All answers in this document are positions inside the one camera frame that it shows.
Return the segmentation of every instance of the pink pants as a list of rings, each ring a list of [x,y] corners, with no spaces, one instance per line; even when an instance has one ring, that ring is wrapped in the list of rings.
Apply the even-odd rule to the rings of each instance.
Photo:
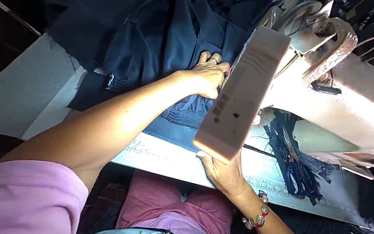
[[[168,211],[190,217],[207,234],[230,234],[232,210],[219,190],[200,187],[181,202],[177,180],[140,170],[132,177],[116,228],[131,227]]]

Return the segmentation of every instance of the black fabric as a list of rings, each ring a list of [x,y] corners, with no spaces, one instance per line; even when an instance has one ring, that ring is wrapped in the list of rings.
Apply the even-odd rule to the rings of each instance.
[[[68,107],[84,111],[108,99],[111,99],[119,93],[111,92],[106,89],[109,77],[96,72],[87,72]]]
[[[106,51],[127,16],[145,0],[78,0],[47,33],[88,71],[102,65]]]
[[[255,18],[257,9],[262,15],[260,10],[270,6],[270,1],[241,1],[230,10],[222,8],[226,4],[210,3],[225,17],[215,13],[206,0],[154,0],[131,14],[106,54],[104,67],[112,75],[108,88],[121,92],[129,85],[140,87],[177,70],[191,69],[205,50],[221,54],[223,61],[232,64],[255,28],[257,20],[249,18]],[[212,104],[212,99],[192,95],[161,117],[198,128]]]
[[[69,107],[83,111],[174,71],[191,69],[205,50],[232,64],[271,5],[270,0],[76,2],[49,35],[89,71],[105,58],[111,79],[88,73]],[[191,141],[212,104],[199,95],[184,98],[144,132],[197,151]]]

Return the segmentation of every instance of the silver ring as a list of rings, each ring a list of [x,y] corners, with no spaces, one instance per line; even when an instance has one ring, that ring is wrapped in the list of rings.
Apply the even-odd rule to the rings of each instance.
[[[211,57],[211,58],[209,59],[209,61],[210,61],[211,59],[213,59],[213,60],[216,62],[216,64],[219,63],[219,61],[218,61],[216,58]]]

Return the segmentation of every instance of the beaded bracelet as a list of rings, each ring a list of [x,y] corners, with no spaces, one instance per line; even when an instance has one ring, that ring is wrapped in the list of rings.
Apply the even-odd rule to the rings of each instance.
[[[252,218],[247,219],[245,216],[243,216],[242,221],[245,224],[247,229],[262,227],[263,224],[265,223],[265,216],[269,212],[267,194],[259,190],[258,196],[261,198],[262,202],[264,203],[261,208],[262,214],[256,216],[256,222]]]

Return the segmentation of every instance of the woman's hand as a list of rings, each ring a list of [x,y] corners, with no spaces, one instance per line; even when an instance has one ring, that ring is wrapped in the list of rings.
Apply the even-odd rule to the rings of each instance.
[[[194,94],[211,99],[217,97],[217,86],[223,83],[224,73],[230,71],[229,63],[220,63],[221,59],[218,53],[210,56],[209,51],[204,51],[193,69],[181,71],[184,77],[192,81]]]
[[[240,152],[227,165],[212,158],[205,152],[198,152],[197,156],[202,160],[207,177],[227,198],[234,199],[244,192],[247,182],[242,176]]]

